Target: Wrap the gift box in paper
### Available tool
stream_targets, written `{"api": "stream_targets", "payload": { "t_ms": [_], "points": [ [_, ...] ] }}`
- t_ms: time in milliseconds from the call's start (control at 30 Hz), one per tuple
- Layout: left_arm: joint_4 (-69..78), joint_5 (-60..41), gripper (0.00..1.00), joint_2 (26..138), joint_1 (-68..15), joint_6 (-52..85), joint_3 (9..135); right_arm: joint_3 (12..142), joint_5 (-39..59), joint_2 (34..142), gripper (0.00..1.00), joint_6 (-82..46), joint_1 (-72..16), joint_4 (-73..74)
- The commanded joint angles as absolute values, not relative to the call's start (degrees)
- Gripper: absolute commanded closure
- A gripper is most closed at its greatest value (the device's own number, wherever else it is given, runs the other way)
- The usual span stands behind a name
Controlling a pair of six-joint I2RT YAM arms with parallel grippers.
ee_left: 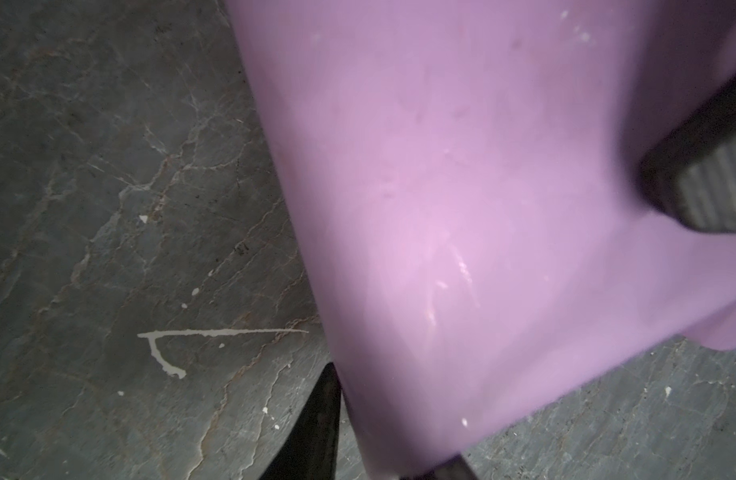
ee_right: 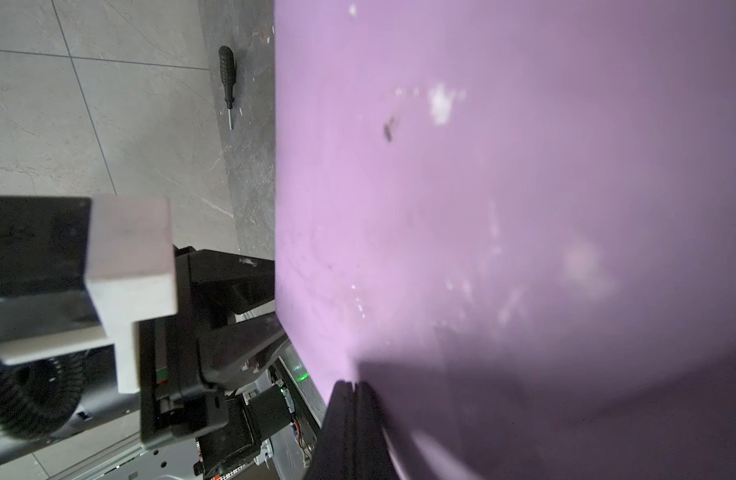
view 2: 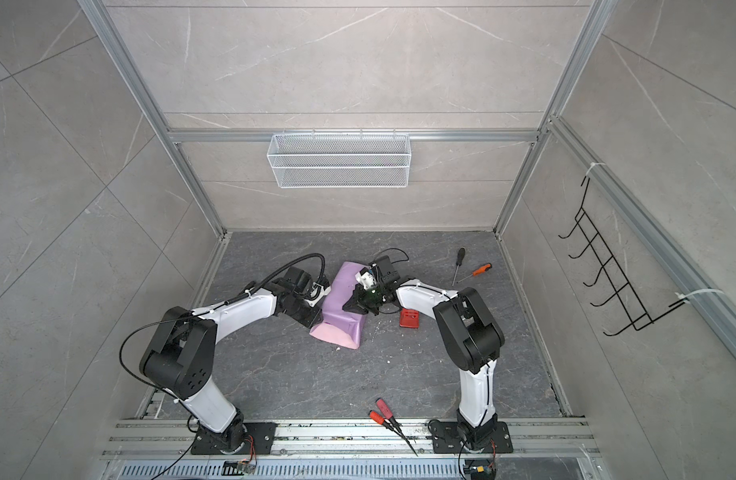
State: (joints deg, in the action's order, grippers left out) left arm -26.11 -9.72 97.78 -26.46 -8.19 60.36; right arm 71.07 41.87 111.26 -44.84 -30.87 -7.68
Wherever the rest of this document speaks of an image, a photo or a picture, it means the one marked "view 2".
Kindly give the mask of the pink wrapping paper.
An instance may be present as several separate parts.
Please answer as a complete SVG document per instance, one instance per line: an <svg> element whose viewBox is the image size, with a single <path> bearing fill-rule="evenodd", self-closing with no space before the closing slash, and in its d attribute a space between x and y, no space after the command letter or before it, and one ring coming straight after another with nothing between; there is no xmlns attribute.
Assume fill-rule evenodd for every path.
<svg viewBox="0 0 736 480"><path fill-rule="evenodd" d="M323 302L322 320L309 331L312 337L348 349L359 348L366 315L347 312L343 306L359 286L356 275L364 268L365 265L355 262L342 264Z"/></svg>

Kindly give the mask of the red tape dispenser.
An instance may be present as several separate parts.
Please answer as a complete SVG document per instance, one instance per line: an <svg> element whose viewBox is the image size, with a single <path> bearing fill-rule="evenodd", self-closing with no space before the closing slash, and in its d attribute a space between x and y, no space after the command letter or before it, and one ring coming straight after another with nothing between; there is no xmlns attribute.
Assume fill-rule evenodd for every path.
<svg viewBox="0 0 736 480"><path fill-rule="evenodd" d="M402 308L399 316L399 326L406 329L418 329L420 313L416 310Z"/></svg>

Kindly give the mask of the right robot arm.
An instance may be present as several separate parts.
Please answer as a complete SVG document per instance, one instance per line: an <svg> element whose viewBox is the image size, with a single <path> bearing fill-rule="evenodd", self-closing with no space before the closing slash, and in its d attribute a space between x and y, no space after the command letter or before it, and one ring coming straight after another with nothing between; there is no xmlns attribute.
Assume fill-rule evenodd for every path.
<svg viewBox="0 0 736 480"><path fill-rule="evenodd" d="M445 351L459 369L459 437L470 451L484 448L497 428L494 374L505 336L480 294L471 287L444 290L418 279L392 287L357 284L343 309L378 314L386 303L435 319Z"/></svg>

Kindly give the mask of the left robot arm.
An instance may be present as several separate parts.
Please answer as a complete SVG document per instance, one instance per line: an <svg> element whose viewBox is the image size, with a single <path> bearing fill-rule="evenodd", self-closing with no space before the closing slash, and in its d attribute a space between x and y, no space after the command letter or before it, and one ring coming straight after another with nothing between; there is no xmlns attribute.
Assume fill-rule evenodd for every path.
<svg viewBox="0 0 736 480"><path fill-rule="evenodd" d="M213 378L216 345L280 313L309 328L320 318L320 304L330 290L318 283L302 291L271 283L207 307L173 307L160 321L147 325L155 332L135 378L172 396L197 420L200 449L234 454L247 447L250 439L243 414Z"/></svg>

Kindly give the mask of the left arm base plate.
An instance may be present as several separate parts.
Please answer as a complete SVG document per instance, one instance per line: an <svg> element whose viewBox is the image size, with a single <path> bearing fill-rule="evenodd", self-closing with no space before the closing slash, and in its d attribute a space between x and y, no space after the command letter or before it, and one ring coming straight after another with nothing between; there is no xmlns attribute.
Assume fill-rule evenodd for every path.
<svg viewBox="0 0 736 480"><path fill-rule="evenodd" d="M268 455L278 424L274 422L234 422L222 433L216 433L198 424L196 439L190 449L192 455Z"/></svg>

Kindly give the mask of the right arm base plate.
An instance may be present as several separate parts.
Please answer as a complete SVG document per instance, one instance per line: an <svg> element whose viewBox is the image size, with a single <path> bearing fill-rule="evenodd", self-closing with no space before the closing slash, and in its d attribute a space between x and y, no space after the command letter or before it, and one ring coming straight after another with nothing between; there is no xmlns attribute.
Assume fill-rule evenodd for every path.
<svg viewBox="0 0 736 480"><path fill-rule="evenodd" d="M427 423L436 454L460 451L496 454L514 452L511 434L505 422L489 420L483 426L472 427L466 421L441 421L432 419Z"/></svg>

